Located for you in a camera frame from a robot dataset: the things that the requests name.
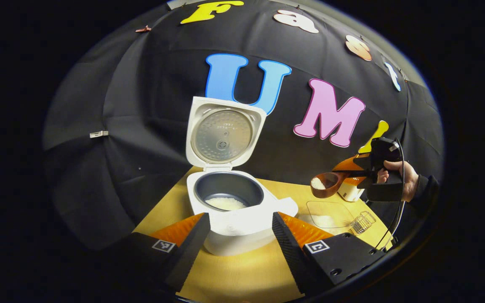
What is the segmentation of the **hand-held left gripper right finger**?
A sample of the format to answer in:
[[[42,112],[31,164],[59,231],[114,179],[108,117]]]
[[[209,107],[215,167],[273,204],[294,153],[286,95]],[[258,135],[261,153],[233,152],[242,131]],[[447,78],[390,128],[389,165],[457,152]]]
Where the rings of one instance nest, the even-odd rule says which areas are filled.
[[[304,295],[336,287],[385,256],[355,235],[333,235],[282,212],[273,213],[272,230]]]

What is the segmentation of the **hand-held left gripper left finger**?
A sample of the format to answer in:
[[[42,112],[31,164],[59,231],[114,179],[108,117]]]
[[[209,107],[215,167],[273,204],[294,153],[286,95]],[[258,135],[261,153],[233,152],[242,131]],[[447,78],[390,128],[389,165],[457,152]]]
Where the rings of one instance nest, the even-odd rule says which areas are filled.
[[[209,213],[199,213],[152,234],[133,232],[105,249],[104,261],[132,284],[179,292],[210,230]]]

